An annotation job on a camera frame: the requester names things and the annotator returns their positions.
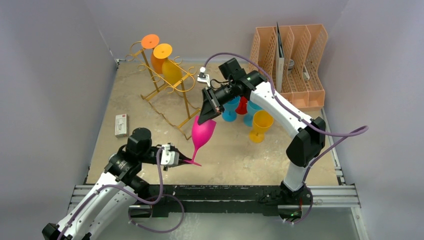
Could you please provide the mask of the magenta wine glass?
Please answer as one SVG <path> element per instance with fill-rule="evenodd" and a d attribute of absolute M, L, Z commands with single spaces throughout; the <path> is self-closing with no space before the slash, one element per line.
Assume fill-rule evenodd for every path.
<path fill-rule="evenodd" d="M 215 127 L 217 125 L 217 122 L 210 119 L 206 122 L 199 124 L 199 116 L 195 117 L 192 129 L 191 129 L 191 139 L 194 146 L 194 152 L 192 154 L 191 160 L 185 159 L 184 161 L 186 163 L 196 165 L 196 166 L 202 166 L 200 163 L 195 162 L 195 157 L 198 152 L 198 150 L 203 147 L 212 137 Z"/>

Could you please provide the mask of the red wine glass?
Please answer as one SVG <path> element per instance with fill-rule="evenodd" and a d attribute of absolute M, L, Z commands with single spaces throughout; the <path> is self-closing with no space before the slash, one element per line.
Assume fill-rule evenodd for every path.
<path fill-rule="evenodd" d="M 235 112 L 238 115 L 245 115 L 248 111 L 247 111 L 247 104 L 248 104 L 248 100 L 242 96 L 239 100 L 239 104 L 238 107 L 236 108 Z"/>

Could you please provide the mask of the light blue wine glass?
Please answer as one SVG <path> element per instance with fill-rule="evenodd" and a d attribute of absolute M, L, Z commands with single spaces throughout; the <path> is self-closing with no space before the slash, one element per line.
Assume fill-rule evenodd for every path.
<path fill-rule="evenodd" d="M 252 101 L 248 100 L 247 105 L 246 105 L 246 110 L 247 110 L 247 113 L 243 117 L 243 123 L 248 127 L 252 127 L 253 126 L 253 117 L 254 117 L 256 112 L 262 110 L 262 107 L 253 103 Z"/>

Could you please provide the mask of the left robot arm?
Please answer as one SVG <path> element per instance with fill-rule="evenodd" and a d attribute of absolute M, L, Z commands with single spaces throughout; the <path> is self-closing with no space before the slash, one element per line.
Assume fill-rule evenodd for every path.
<path fill-rule="evenodd" d="M 102 220 L 124 206 L 159 203 L 164 196 L 162 171 L 192 162 L 172 143 L 153 146 L 151 131 L 136 128 L 127 143 L 109 158 L 100 178 L 77 207 L 59 223 L 43 228 L 44 239 L 87 240 L 94 234 L 93 227 L 103 227 Z M 157 166 L 157 193 L 151 194 L 150 184 L 138 176 L 143 164 Z"/>

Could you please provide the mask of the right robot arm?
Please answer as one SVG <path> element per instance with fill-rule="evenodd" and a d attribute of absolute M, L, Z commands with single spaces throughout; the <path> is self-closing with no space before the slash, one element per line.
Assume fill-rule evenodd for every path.
<path fill-rule="evenodd" d="M 280 196 L 288 204 L 300 198 L 306 187 L 308 167 L 317 160 L 325 146 L 326 123 L 321 117 L 312 118 L 288 102 L 275 89 L 272 78 L 260 67 L 246 72 L 235 58 L 221 64 L 219 70 L 227 84 L 213 88 L 211 79 L 202 66 L 197 75 L 202 89 L 202 107 L 195 125 L 205 127 L 225 112 L 224 105 L 237 97 L 259 106 L 290 134 L 292 140 L 286 149 L 290 160 L 288 172 L 282 181 Z"/>

